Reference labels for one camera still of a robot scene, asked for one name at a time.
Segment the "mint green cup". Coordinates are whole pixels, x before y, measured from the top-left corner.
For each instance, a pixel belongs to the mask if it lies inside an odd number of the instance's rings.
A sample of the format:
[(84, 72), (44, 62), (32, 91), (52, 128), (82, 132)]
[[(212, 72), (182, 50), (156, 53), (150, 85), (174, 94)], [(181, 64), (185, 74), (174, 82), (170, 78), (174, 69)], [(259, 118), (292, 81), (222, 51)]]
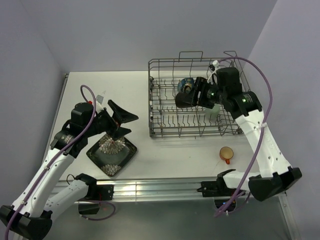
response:
[(220, 106), (215, 104), (213, 108), (205, 108), (205, 119), (208, 121), (215, 121), (220, 114)]

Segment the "blue patterned bowl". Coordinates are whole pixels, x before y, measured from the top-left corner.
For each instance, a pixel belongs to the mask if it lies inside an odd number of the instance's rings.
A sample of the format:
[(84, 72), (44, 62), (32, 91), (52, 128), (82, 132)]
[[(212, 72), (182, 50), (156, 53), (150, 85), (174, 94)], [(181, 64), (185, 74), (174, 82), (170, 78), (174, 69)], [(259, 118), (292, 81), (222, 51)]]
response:
[(194, 87), (195, 80), (192, 77), (181, 79), (177, 84), (178, 93), (189, 93)]

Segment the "black ceramic mug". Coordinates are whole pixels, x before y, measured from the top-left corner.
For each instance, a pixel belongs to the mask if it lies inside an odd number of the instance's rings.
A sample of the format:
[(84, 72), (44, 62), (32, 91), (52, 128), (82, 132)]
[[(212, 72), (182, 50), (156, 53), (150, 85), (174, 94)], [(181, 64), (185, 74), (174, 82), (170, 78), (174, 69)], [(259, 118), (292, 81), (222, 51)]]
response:
[(193, 94), (179, 92), (175, 96), (175, 105), (177, 108), (180, 108), (180, 109), (193, 107)]

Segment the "small orange cup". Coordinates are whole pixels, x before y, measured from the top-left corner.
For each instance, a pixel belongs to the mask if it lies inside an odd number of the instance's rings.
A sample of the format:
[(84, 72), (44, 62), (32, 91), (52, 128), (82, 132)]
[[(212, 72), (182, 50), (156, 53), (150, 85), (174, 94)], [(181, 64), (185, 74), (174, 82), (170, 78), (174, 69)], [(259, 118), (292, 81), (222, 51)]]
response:
[(219, 151), (219, 157), (221, 160), (223, 160), (227, 165), (231, 163), (231, 159), (234, 156), (234, 151), (228, 147), (224, 146)]

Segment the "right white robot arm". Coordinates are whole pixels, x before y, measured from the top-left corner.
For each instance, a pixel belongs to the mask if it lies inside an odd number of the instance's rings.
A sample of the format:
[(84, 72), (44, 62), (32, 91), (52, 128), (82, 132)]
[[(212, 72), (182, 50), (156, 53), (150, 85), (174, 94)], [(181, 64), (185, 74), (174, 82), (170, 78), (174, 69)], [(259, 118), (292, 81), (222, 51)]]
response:
[(232, 196), (239, 189), (241, 193), (250, 192), (262, 202), (288, 190), (302, 177), (302, 172), (292, 167), (278, 147), (257, 95), (243, 91), (240, 73), (235, 67), (220, 68), (215, 76), (213, 84), (203, 79), (196, 81), (192, 103), (201, 107), (221, 104), (231, 114), (248, 140), (259, 172), (226, 170), (217, 175), (213, 186), (202, 187), (200, 191), (211, 197), (222, 197)]

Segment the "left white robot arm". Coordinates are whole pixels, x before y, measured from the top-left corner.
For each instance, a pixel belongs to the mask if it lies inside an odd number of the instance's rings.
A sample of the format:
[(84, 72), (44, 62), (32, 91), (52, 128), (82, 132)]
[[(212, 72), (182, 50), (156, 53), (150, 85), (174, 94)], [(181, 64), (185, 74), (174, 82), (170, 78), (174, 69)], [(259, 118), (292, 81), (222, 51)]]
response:
[(65, 170), (88, 144), (88, 139), (103, 132), (112, 140), (129, 134), (121, 125), (138, 120), (138, 116), (119, 107), (112, 100), (106, 108), (96, 103), (80, 102), (71, 111), (70, 119), (55, 136), (41, 167), (22, 194), (11, 204), (0, 208), (0, 220), (6, 231), (28, 240), (42, 240), (49, 233), (54, 220), (79, 200), (95, 201), (99, 196), (97, 180), (81, 173), (54, 197), (52, 190)]

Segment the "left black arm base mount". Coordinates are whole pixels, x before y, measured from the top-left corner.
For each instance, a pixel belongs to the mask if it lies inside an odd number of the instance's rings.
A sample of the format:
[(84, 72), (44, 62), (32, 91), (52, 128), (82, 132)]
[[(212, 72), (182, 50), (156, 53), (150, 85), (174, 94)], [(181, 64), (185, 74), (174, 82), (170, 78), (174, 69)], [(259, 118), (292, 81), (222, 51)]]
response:
[(114, 194), (114, 185), (103, 184), (97, 185), (92, 193), (88, 193), (80, 199), (78, 212), (81, 215), (96, 215), (102, 207), (101, 202), (111, 201)]

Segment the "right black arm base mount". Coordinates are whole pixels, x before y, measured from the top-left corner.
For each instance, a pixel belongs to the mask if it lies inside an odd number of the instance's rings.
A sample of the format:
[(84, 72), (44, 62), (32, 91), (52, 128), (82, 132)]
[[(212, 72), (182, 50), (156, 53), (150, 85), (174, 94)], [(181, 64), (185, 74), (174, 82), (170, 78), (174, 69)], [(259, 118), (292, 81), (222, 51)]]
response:
[(202, 181), (200, 183), (201, 187), (196, 190), (198, 193), (201, 193), (204, 198), (221, 198), (214, 200), (215, 207), (217, 208), (216, 212), (219, 216), (228, 216), (230, 213), (237, 211), (237, 198), (246, 195), (246, 190), (242, 189), (235, 194), (238, 184), (233, 188), (229, 188), (223, 179), (226, 174), (235, 172), (235, 169), (223, 171), (217, 175), (216, 180)]

